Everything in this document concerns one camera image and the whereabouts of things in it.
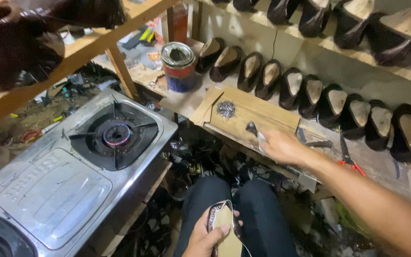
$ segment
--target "tin can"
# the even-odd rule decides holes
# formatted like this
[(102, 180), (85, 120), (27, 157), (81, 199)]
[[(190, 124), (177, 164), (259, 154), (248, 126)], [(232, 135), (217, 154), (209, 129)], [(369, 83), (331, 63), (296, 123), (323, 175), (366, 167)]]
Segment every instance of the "tin can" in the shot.
[(161, 62), (168, 88), (176, 92), (187, 92), (196, 85), (196, 56), (186, 44), (170, 42), (161, 49)]

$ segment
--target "scissors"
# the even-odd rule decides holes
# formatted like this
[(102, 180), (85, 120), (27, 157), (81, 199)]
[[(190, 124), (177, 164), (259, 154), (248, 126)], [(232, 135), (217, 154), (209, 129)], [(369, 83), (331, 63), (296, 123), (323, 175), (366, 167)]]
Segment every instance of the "scissors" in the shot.
[(342, 158), (343, 161), (337, 161), (338, 164), (342, 164), (342, 166), (345, 166), (346, 164), (351, 165), (351, 170), (359, 172), (361, 175), (364, 177), (366, 176), (366, 173), (362, 170), (362, 168), (354, 161), (351, 160), (350, 153), (348, 152), (348, 147), (347, 143), (345, 143), (345, 138), (342, 135), (342, 132), (340, 132), (340, 148), (342, 149)]

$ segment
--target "black pants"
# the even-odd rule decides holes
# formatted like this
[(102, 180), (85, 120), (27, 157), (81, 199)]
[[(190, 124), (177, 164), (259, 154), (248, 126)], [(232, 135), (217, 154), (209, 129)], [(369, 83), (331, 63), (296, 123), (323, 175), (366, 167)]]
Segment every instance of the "black pants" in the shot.
[(240, 212), (238, 219), (243, 221), (243, 241), (252, 257), (298, 256), (277, 197), (269, 185), (257, 179), (250, 180), (232, 198), (231, 189), (226, 182), (207, 176), (200, 178), (188, 189), (174, 257), (182, 256), (191, 232), (204, 211), (227, 199), (231, 199)]

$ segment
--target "stainless steel stove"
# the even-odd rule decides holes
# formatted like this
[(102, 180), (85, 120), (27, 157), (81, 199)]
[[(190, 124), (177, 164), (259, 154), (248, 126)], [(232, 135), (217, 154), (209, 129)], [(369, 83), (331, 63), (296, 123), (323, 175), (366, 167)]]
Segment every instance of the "stainless steel stove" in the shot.
[(0, 240), (0, 256), (76, 254), (176, 129), (101, 92), (0, 170), (0, 236), (12, 238)]

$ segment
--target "hand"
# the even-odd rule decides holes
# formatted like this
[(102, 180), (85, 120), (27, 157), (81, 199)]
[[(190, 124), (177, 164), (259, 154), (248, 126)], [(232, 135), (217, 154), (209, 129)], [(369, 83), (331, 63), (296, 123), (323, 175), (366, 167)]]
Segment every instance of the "hand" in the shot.
[[(196, 222), (195, 228), (190, 236), (190, 241), (188, 242), (188, 247), (182, 257), (210, 257), (212, 255), (213, 246), (218, 243), (221, 238), (226, 237), (229, 234), (231, 227), (228, 225), (214, 228), (210, 233), (207, 232), (209, 210), (210, 207), (205, 210), (198, 222)], [(239, 215), (240, 213), (235, 210), (234, 216), (239, 217)]]
[(324, 158), (323, 154), (314, 151), (299, 142), (297, 137), (280, 130), (261, 130), (266, 138), (261, 147), (270, 158), (279, 163), (307, 166), (314, 157)]

